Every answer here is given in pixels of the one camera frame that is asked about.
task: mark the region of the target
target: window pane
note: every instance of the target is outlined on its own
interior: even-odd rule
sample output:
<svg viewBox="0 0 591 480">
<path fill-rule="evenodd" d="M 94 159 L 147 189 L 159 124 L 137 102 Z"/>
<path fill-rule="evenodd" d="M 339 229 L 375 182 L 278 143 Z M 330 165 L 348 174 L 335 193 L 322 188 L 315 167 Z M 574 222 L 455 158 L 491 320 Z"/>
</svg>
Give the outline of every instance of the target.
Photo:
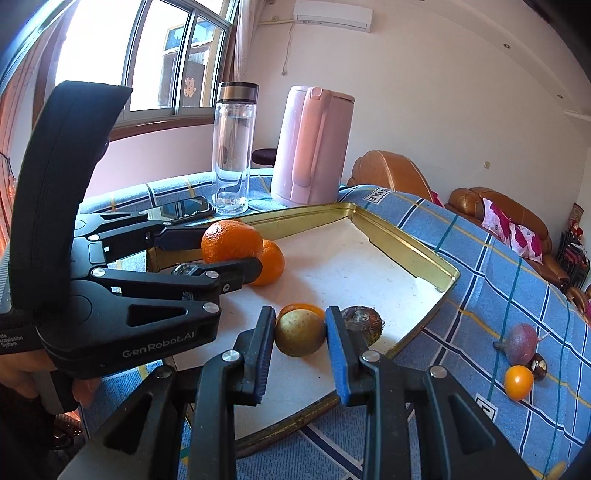
<svg viewBox="0 0 591 480">
<path fill-rule="evenodd" d="M 199 0 L 199 3 L 204 7 L 209 8 L 212 12 L 224 16 L 228 10 L 229 0 Z"/>
<path fill-rule="evenodd" d="M 224 32 L 205 18 L 198 17 L 191 42 L 187 69 L 183 74 L 183 106 L 212 106 L 217 60 Z"/>
<path fill-rule="evenodd" d="M 57 62 L 64 80 L 120 85 L 141 0 L 80 0 Z"/>
<path fill-rule="evenodd" d="M 189 13 L 154 0 L 146 16 L 135 59 L 132 110 L 173 106 L 174 78 Z"/>
</svg>

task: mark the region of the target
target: phone screen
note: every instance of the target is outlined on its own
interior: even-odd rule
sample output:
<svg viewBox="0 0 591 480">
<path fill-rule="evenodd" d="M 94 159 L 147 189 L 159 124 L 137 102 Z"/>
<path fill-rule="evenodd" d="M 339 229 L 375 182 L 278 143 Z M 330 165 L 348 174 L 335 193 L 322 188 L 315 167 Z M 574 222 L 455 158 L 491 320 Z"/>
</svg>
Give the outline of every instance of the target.
<svg viewBox="0 0 591 480">
<path fill-rule="evenodd" d="M 204 197 L 179 200 L 178 202 L 166 203 L 159 207 L 145 210 L 149 220 L 163 220 L 165 222 L 180 223 L 191 220 L 195 217 L 213 214 L 213 208 Z"/>
</svg>

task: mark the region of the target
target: window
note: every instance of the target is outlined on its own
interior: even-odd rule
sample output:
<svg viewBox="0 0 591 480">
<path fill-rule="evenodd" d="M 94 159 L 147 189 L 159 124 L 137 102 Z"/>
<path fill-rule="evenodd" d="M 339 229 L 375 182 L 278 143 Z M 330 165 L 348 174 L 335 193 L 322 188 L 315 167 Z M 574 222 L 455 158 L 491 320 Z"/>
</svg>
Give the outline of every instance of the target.
<svg viewBox="0 0 591 480">
<path fill-rule="evenodd" d="M 237 3 L 79 0 L 55 56 L 54 84 L 132 86 L 118 122 L 211 115 Z"/>
</svg>

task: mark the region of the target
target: kettle handle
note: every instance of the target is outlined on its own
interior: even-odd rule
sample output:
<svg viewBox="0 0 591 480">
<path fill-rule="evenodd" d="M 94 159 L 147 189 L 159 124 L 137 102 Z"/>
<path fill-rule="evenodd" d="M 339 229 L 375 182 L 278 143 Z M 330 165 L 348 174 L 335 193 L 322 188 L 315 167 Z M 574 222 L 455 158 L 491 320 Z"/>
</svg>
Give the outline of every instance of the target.
<svg viewBox="0 0 591 480">
<path fill-rule="evenodd" d="M 301 112 L 300 131 L 297 136 L 291 179 L 306 188 L 312 183 L 312 175 L 318 156 L 319 139 L 324 128 L 324 116 L 330 103 L 330 91 L 310 87 L 306 92 Z"/>
</svg>

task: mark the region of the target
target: bottle lid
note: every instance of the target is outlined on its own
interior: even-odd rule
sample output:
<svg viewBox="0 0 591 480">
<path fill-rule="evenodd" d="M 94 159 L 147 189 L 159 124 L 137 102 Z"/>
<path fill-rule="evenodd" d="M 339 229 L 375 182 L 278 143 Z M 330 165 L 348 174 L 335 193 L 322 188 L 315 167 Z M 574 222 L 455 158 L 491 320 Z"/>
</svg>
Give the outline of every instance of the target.
<svg viewBox="0 0 591 480">
<path fill-rule="evenodd" d="M 222 103 L 256 103 L 258 85 L 249 82 L 222 82 L 217 89 L 217 101 Z"/>
</svg>

